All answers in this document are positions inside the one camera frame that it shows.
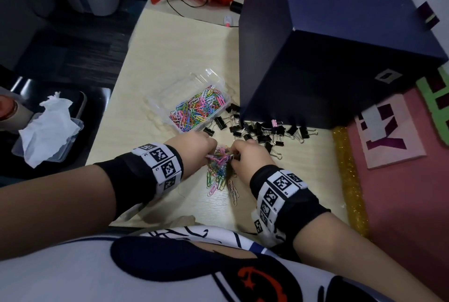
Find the person's right hand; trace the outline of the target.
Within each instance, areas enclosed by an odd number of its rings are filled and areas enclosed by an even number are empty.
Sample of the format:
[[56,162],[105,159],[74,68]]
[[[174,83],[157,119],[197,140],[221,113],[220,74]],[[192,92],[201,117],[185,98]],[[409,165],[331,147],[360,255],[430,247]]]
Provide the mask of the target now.
[[249,187],[250,180],[259,169],[266,165],[276,165],[276,163],[267,150],[255,140],[241,141],[243,142],[240,159],[241,165],[236,175],[244,185]]

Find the person's left hand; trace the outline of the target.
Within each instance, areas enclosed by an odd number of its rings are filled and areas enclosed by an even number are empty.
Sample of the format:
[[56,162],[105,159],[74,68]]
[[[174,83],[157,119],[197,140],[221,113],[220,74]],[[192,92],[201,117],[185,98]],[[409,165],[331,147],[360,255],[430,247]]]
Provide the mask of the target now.
[[182,180],[186,180],[199,169],[208,164],[203,155],[203,136],[209,136],[204,131],[194,131],[177,135],[164,142],[177,151],[183,164]]

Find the pile of colourful paper clips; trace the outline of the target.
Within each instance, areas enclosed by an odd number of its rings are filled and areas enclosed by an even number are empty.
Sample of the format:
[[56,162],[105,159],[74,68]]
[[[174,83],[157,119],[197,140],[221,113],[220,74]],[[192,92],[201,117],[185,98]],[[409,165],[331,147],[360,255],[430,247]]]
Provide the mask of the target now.
[[234,154],[227,146],[217,146],[215,152],[206,156],[208,160],[206,173],[207,196],[212,197],[218,191],[227,190],[232,204],[238,204],[239,192],[237,191],[233,178],[237,175],[231,166]]

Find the person's left forearm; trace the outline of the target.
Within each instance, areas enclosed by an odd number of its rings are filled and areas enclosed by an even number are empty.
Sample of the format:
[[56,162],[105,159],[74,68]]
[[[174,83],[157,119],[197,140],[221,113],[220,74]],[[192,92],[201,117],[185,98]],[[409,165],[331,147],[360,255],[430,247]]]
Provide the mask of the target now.
[[0,188],[0,261],[104,232],[116,214],[113,186],[97,165]]

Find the person's right forearm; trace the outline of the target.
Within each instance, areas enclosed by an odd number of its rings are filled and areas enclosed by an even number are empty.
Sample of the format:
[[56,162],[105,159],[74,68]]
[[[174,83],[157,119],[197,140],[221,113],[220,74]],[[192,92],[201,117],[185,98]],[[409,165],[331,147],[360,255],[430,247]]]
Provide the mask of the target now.
[[321,214],[299,231],[293,248],[306,265],[367,285],[396,302],[443,302],[332,213]]

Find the pile of black binder clips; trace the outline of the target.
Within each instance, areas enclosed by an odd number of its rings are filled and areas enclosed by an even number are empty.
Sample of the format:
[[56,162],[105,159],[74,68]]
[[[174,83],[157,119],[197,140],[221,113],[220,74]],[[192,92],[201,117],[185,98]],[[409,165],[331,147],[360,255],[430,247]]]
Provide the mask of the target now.
[[318,135],[317,129],[311,129],[305,125],[297,126],[295,124],[280,126],[272,128],[271,122],[254,122],[244,120],[240,115],[240,106],[231,103],[225,112],[226,117],[217,116],[203,129],[208,135],[215,134],[214,127],[219,130],[228,129],[233,135],[234,139],[256,140],[258,144],[265,147],[268,153],[277,158],[282,159],[282,154],[276,151],[275,147],[285,146],[284,138],[288,137],[291,140],[297,140],[303,144],[311,135]]

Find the boxed colourful paper clips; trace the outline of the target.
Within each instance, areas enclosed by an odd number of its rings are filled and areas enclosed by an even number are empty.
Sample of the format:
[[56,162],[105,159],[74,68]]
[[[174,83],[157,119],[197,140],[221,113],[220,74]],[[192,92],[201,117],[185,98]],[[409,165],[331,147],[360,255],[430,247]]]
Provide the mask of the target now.
[[215,85],[210,85],[202,92],[178,104],[170,112],[169,119],[181,132],[188,132],[206,123],[226,104],[227,100],[222,91]]

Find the black wrist tracker band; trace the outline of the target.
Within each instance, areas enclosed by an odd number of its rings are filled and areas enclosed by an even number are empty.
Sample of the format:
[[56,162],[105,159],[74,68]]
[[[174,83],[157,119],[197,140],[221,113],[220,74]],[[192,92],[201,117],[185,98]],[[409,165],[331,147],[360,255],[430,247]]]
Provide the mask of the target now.
[[250,180],[250,189],[257,200],[251,213],[257,237],[267,248],[292,243],[311,221],[331,212],[320,204],[306,182],[276,165],[257,170]]
[[145,144],[114,159],[94,163],[108,176],[116,201],[116,220],[135,215],[151,201],[161,198],[181,182],[184,165],[172,146]]

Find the black left wrist tracker band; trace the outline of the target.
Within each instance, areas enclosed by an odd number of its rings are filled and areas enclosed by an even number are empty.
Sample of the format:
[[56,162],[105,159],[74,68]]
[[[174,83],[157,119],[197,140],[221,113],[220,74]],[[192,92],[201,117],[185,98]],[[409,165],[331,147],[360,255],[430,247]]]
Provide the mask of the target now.
[[114,159],[94,163],[108,176],[116,201],[116,220],[135,215],[151,201],[161,198],[181,182],[184,165],[172,146],[145,144]]

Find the gold glitter strip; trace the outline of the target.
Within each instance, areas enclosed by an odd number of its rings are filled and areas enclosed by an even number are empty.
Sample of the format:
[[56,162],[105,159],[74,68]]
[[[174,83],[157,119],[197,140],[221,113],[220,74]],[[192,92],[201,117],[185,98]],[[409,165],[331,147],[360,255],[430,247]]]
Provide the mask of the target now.
[[370,240],[368,216],[348,130],[345,126],[337,126],[332,129],[332,134],[349,224],[361,236]]

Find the person's white printed shirt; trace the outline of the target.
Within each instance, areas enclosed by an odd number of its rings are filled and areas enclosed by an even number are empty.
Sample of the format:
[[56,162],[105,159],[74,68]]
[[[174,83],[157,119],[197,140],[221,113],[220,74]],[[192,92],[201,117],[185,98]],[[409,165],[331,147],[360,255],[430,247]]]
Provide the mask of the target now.
[[0,262],[0,302],[394,302],[215,226],[95,235]]

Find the large dark blue box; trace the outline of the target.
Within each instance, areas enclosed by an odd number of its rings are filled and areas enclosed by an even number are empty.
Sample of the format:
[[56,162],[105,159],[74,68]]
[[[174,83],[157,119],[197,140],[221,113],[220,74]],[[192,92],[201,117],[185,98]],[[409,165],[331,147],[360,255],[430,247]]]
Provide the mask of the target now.
[[448,60],[412,0],[244,0],[244,120],[332,129]]

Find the pink patterned board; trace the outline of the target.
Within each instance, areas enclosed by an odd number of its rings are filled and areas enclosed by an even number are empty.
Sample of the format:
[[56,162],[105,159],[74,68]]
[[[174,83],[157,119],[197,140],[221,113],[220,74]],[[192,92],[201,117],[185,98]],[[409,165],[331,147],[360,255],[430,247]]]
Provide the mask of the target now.
[[402,94],[395,94],[355,116],[368,169],[427,155]]

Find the black chair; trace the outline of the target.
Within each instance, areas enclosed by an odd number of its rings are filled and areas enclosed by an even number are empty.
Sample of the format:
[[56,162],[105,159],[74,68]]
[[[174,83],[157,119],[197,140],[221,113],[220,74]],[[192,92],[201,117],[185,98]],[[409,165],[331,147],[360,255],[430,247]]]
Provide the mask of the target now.
[[111,90],[0,80],[0,186],[85,166]]

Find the white crumpled tissue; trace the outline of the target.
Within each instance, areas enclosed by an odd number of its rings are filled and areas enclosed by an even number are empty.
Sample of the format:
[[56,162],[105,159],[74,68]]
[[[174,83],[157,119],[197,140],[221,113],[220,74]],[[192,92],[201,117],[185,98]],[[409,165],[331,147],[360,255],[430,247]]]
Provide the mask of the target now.
[[59,91],[48,96],[40,106],[42,113],[35,114],[28,125],[19,130],[22,156],[27,165],[36,168],[43,162],[62,162],[72,148],[83,122],[72,118],[69,108],[73,102],[61,97]]

